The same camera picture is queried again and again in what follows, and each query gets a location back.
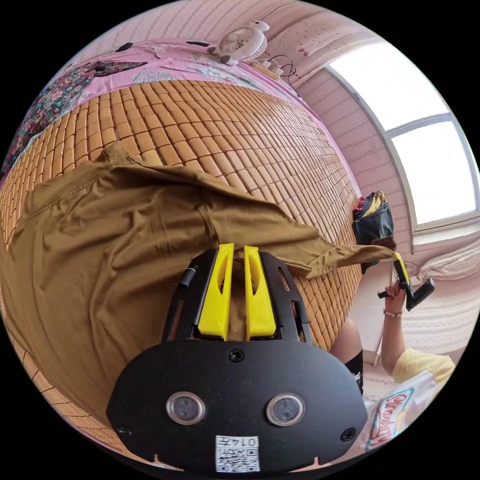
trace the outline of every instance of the bracelet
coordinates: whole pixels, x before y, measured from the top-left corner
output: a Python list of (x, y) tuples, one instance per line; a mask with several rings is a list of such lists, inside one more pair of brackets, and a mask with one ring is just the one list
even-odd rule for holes
[(403, 312), (404, 312), (403, 309), (399, 313), (392, 313), (391, 311), (383, 309), (383, 314), (384, 315), (386, 315), (387, 317), (392, 317), (394, 319), (396, 319), (398, 317), (401, 317)]

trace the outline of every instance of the white window sill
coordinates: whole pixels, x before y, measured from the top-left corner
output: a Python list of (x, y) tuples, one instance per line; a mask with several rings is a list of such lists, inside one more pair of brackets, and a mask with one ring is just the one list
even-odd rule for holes
[(424, 250), (427, 246), (431, 248), (432, 244), (448, 243), (460, 237), (477, 233), (480, 233), (480, 221), (447, 230), (434, 231), (431, 233), (416, 233), (413, 235), (413, 249), (420, 251)]

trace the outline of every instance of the bed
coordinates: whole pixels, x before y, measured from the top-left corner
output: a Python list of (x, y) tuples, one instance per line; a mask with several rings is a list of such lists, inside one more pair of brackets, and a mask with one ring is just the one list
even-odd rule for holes
[[(95, 161), (116, 140), (144, 161), (203, 170), (275, 202), (332, 243), (356, 243), (351, 223), (359, 188), (321, 119), (286, 82), (246, 64), (223, 65), (207, 47), (176, 39), (71, 65), (44, 89), (2, 168), (0, 248), (12, 241), (28, 191)], [(320, 347), (328, 350), (335, 341), (360, 278), (356, 265), (321, 279), (295, 279)], [(10, 339), (30, 378), (66, 421), (134, 458), (112, 430), (50, 385)]]

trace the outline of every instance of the qr code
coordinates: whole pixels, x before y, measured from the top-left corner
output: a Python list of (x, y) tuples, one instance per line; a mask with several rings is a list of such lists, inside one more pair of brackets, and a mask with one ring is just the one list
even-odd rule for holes
[(259, 472), (259, 438), (257, 436), (219, 436), (215, 438), (217, 472)]

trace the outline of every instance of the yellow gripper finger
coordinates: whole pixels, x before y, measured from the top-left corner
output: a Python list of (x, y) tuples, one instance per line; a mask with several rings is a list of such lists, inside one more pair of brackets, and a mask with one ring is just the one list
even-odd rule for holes
[(259, 249), (246, 246), (244, 253), (246, 339), (272, 337), (277, 325)]
[(405, 267), (402, 257), (396, 251), (393, 252), (393, 263), (399, 265), (403, 273), (403, 278), (401, 278), (400, 280), (404, 280), (406, 284), (409, 285), (410, 279), (409, 279), (409, 274), (407, 273), (407, 268)]
[(233, 261), (234, 244), (221, 244), (198, 322), (198, 330), (201, 335), (221, 337), (225, 342), (229, 334)]

